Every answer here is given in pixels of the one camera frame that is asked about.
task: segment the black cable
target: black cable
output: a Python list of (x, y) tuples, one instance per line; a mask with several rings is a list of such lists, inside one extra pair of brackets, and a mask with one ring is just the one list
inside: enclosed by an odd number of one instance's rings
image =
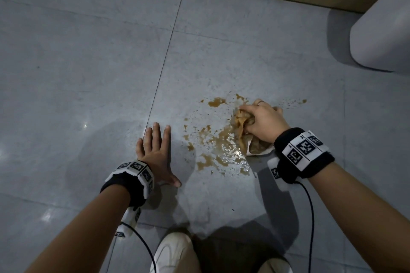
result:
[(306, 194), (308, 195), (309, 198), (309, 203), (310, 203), (310, 209), (312, 211), (312, 234), (310, 235), (310, 250), (309, 250), (309, 269), (307, 270), (308, 273), (310, 273), (310, 267), (312, 265), (312, 247), (313, 247), (313, 234), (315, 233), (315, 214), (313, 213), (313, 204), (312, 200), (310, 199), (310, 195), (308, 193), (308, 190), (306, 187), (300, 183), (299, 181), (295, 181), (295, 184), (300, 184), (306, 191)]
[(131, 227), (129, 224), (126, 224), (125, 222), (121, 222), (121, 224), (122, 224), (122, 225), (125, 225), (127, 228), (130, 228), (130, 229), (139, 237), (139, 239), (144, 243), (146, 249), (148, 250), (148, 253), (149, 253), (150, 256), (151, 256), (152, 263), (154, 264), (154, 273), (157, 273), (157, 266), (156, 266), (156, 264), (155, 264), (154, 256), (152, 255), (152, 252), (151, 252), (150, 248), (148, 247), (147, 243), (144, 241), (144, 239), (142, 238), (142, 236), (139, 235), (138, 232), (137, 232), (133, 227)]

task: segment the forearm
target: forearm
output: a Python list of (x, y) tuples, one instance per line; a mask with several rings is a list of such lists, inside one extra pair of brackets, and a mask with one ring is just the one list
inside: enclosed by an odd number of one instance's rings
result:
[(112, 185), (89, 203), (38, 256), (26, 273), (98, 273), (130, 194)]
[(371, 266), (410, 270), (410, 222), (403, 215), (334, 162), (309, 181)]

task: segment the floor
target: floor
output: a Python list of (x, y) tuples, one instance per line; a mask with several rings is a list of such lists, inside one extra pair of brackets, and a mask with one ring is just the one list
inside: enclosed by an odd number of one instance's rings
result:
[[(410, 218), (410, 77), (355, 65), (359, 17), (281, 0), (0, 0), (0, 271), (22, 272), (158, 121), (183, 186), (146, 203), (150, 248), (186, 227), (204, 271), (249, 272), (275, 248), (307, 272), (303, 189), (280, 192), (266, 157), (236, 160), (223, 144), (233, 108), (255, 98)], [(305, 184), (312, 272), (370, 272)], [(118, 239), (101, 272), (149, 265), (137, 238)]]

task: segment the hand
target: hand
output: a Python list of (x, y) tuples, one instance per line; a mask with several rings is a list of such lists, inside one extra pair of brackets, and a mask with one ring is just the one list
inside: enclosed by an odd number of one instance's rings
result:
[(164, 137), (161, 139), (160, 125), (154, 122), (153, 130), (147, 128), (144, 139), (139, 138), (136, 142), (136, 155), (138, 160), (149, 165), (157, 182), (164, 181), (179, 188), (181, 182), (172, 174), (168, 161), (170, 142), (171, 126), (165, 127)]
[(255, 123), (247, 125), (245, 132), (251, 133), (263, 141), (274, 143), (276, 138), (290, 126), (283, 118), (283, 110), (279, 107), (271, 107), (268, 103), (257, 99), (253, 105), (239, 107), (255, 116)]

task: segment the shoe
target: shoe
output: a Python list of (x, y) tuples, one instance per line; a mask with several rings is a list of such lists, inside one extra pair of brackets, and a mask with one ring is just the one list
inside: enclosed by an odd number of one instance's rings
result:
[[(178, 271), (181, 272), (196, 272), (199, 269), (199, 261), (193, 250), (192, 241), (182, 232), (168, 234), (158, 246), (154, 260), (157, 273), (173, 273), (178, 265)], [(153, 263), (151, 263), (150, 273), (154, 273)]]
[(266, 260), (258, 273), (293, 273), (290, 264), (281, 258)]

